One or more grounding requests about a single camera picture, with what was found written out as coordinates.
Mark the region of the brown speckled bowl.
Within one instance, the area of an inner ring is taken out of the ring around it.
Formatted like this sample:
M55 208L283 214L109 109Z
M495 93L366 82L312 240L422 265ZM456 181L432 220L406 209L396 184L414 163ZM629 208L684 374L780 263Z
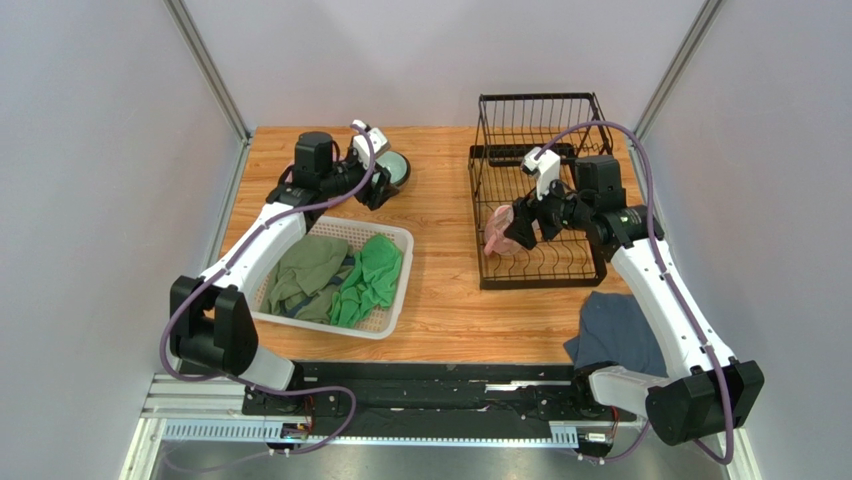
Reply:
M408 183L411 176L411 164L409 160L401 153L389 152L390 160L386 168L391 174L392 183L402 190Z

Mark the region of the light green bowl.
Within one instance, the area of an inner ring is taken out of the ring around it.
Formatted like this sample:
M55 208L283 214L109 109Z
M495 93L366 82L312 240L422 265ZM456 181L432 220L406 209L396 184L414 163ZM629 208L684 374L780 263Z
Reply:
M390 181L398 188L402 188L411 174L411 166L408 159L396 151L388 151L377 160L376 170L384 168L390 174Z

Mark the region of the clear glass cup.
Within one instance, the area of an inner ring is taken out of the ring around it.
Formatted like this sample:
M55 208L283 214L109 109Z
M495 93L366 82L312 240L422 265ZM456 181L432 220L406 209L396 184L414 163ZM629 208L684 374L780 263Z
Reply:
M504 230L500 230L494 234L491 251L500 256L513 256L520 252L526 252L527 249L517 241L507 237Z

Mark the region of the pink mug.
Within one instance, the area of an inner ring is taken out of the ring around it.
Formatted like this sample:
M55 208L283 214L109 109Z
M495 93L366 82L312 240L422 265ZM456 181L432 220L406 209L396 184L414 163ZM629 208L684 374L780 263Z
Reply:
M513 220L513 209L511 205L502 205L498 207L489 218L484 230L484 247L483 252L486 256L496 255L491 251L494 234L500 230L506 231L506 228Z

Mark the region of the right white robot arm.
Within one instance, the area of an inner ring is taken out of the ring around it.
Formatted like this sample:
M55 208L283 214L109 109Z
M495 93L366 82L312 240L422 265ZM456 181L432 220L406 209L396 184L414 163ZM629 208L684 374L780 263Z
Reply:
M564 230L585 234L631 289L660 347L663 377L598 362L579 375L582 399L643 417L668 445L730 435L745 425L765 377L718 336L687 291L664 233L645 205L630 206L617 160L575 161L573 183L560 178L563 161L535 147L520 162L534 188L512 204L506 238L531 250Z

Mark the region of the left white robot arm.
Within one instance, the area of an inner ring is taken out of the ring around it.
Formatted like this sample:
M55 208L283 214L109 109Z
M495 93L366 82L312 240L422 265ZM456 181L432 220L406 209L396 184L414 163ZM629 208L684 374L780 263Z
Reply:
M190 379L171 365L178 359L203 368L195 382L227 377L274 394L290 386L296 366L260 345L250 302L274 264L327 209L352 197L376 209L387 199L383 189L389 180L373 178L390 142L381 129L359 120L351 127L354 134L344 151L326 132L301 134L292 165L249 230L203 273L174 281L170 318L159 343L162 366L174 378Z

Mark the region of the bright green cloth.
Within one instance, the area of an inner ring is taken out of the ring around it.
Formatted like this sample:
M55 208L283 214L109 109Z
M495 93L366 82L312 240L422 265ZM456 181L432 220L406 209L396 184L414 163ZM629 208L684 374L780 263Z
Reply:
M332 295L332 326L354 328L375 308L390 307L397 292L403 253L387 236L369 238L353 259L349 275Z

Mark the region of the white plastic basket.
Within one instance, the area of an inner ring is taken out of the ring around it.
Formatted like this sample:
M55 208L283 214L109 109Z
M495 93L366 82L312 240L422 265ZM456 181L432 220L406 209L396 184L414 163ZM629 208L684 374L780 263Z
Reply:
M405 300L413 262L414 238L412 234L401 227L329 216L321 217L310 231L310 235L344 239L351 247L356 249L361 249L370 238L379 234L391 240L402 253L401 270L397 280L396 292L389 307L375 307L366 319L358 322L352 328L262 313L258 308L266 293L268 279L265 279L256 290L254 298L249 302L254 319L367 340L382 340L387 338L396 328Z

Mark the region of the olive green cloth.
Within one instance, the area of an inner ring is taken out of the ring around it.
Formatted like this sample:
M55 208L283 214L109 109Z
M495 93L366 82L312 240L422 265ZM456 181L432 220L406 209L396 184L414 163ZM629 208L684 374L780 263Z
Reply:
M346 240L306 236L272 268L258 311L328 325L333 296L354 266L354 249Z

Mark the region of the dark blue cloth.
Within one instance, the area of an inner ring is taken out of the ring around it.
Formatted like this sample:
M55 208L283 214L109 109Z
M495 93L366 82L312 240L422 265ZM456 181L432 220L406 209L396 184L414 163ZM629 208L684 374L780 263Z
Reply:
M580 309L579 333L564 349L577 368L614 362L635 372L667 375L658 341L629 294L592 292Z

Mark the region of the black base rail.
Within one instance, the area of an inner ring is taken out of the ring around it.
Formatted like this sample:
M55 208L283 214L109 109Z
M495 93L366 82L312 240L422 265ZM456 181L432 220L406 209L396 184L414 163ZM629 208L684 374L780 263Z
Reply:
M554 422L610 433L637 420L583 399L570 364L300 361L295 386L315 392L290 399L240 386L236 411L371 439L537 440Z

